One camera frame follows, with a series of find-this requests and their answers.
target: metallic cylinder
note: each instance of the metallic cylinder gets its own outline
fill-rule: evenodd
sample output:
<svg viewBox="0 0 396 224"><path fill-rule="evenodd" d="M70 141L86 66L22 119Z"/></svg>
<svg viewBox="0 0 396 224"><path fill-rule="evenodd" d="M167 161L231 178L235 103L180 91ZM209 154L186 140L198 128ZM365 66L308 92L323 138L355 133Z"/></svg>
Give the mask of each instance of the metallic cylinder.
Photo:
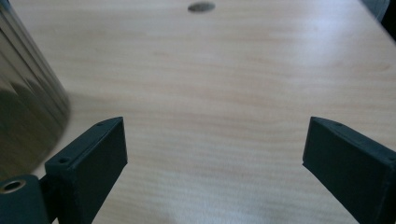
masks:
<svg viewBox="0 0 396 224"><path fill-rule="evenodd" d="M61 83L9 2L0 0L0 181L32 172L69 113Z"/></svg>

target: table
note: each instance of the table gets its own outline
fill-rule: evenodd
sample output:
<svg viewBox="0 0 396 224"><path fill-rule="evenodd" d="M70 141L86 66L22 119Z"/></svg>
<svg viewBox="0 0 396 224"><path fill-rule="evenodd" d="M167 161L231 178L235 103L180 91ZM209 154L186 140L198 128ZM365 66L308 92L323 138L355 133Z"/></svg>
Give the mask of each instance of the table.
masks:
<svg viewBox="0 0 396 224"><path fill-rule="evenodd" d="M355 223L302 166L308 122L395 149L394 43L358 0L191 3L11 1L71 100L52 154L124 117L94 223Z"/></svg>

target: wooden table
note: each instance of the wooden table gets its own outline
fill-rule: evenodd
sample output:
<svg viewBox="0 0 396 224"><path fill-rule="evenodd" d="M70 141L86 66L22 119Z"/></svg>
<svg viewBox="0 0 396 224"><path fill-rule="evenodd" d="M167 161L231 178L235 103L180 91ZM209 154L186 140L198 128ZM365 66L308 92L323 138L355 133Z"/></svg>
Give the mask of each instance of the wooden table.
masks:
<svg viewBox="0 0 396 224"><path fill-rule="evenodd" d="M308 122L396 148L394 43L358 0L191 3L11 1L72 103L53 153L124 116L94 223L355 223L302 166Z"/></svg>

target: wood grain surface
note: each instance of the wood grain surface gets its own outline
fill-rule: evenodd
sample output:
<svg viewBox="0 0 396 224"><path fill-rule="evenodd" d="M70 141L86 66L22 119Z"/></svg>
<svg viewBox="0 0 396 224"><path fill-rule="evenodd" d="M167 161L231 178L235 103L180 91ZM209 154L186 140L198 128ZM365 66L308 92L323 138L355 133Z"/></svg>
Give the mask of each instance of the wood grain surface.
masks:
<svg viewBox="0 0 396 224"><path fill-rule="evenodd" d="M52 154L124 116L94 223L355 223L302 166L308 122L395 149L395 44L358 0L192 3L11 1L72 103Z"/></svg>

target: light wood tabletop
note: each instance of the light wood tabletop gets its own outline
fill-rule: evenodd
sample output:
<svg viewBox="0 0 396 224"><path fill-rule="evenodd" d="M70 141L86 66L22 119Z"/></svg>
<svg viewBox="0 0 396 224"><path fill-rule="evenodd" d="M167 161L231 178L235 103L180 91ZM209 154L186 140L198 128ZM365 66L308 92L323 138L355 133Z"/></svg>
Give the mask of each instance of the light wood tabletop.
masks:
<svg viewBox="0 0 396 224"><path fill-rule="evenodd" d="M70 97L51 155L124 117L94 223L356 223L302 166L310 117L396 149L395 44L358 0L10 2Z"/></svg>

